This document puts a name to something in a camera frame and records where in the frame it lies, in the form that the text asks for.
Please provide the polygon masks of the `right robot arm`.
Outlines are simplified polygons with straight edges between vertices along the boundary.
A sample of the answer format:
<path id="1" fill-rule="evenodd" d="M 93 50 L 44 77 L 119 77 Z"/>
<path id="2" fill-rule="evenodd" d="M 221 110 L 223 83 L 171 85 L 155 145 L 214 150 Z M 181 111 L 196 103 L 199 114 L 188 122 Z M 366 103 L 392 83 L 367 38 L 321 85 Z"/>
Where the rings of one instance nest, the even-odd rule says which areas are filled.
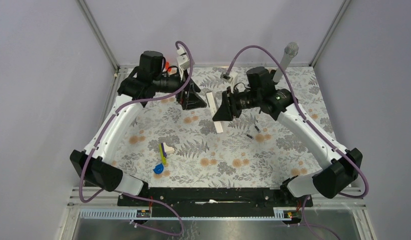
<path id="1" fill-rule="evenodd" d="M 249 69 L 244 91 L 237 89 L 236 73 L 223 73 L 221 78 L 231 85 L 222 92 L 221 105 L 212 120 L 233 121 L 243 110 L 259 108 L 299 138 L 321 167 L 314 173 L 285 180 L 280 192 L 282 203 L 293 206 L 300 197 L 313 194 L 332 199 L 358 178 L 363 154 L 357 148 L 347 149 L 316 125 L 291 91 L 275 87 L 275 73 L 262 66 Z"/>

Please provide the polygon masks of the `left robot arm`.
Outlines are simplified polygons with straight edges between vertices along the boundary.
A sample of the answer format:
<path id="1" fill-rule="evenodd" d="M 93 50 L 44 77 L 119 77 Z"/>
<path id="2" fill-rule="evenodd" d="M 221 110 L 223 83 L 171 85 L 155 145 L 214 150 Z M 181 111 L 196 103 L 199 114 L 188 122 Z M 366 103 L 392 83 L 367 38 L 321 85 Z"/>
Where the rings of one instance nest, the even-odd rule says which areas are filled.
<path id="1" fill-rule="evenodd" d="M 147 50 L 140 55 L 139 65 L 121 82 L 114 104 L 93 139 L 83 150 L 74 150 L 70 161 L 82 181 L 108 192 L 129 194 L 134 204 L 144 205 L 149 193 L 145 183 L 112 165 L 117 147 L 127 128 L 157 93 L 175 97 L 183 110 L 205 108 L 200 88 L 192 80 L 190 53 L 177 50 L 175 73 L 168 73 L 166 59 L 160 52 Z"/>

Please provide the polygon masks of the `white remote control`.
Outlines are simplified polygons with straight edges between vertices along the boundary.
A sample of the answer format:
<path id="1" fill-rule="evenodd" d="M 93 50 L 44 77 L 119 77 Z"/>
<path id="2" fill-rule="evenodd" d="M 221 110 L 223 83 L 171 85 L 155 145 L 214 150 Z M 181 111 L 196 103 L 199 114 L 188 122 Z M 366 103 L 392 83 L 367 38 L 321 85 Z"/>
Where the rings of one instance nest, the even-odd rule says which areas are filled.
<path id="1" fill-rule="evenodd" d="M 217 105 L 216 105 L 216 101 L 215 101 L 215 98 L 214 98 L 214 94 L 213 94 L 212 91 L 209 91 L 209 92 L 206 93 L 205 96 L 206 96 L 207 104 L 208 104 L 208 107 L 209 107 L 209 110 L 210 110 L 210 113 L 211 113 L 211 117 L 213 117 L 217 113 L 217 110 L 218 110 Z M 224 132 L 222 123 L 220 121 L 213 121 L 213 124 L 214 124 L 215 130 L 218 134 L 221 134 L 221 133 Z"/>

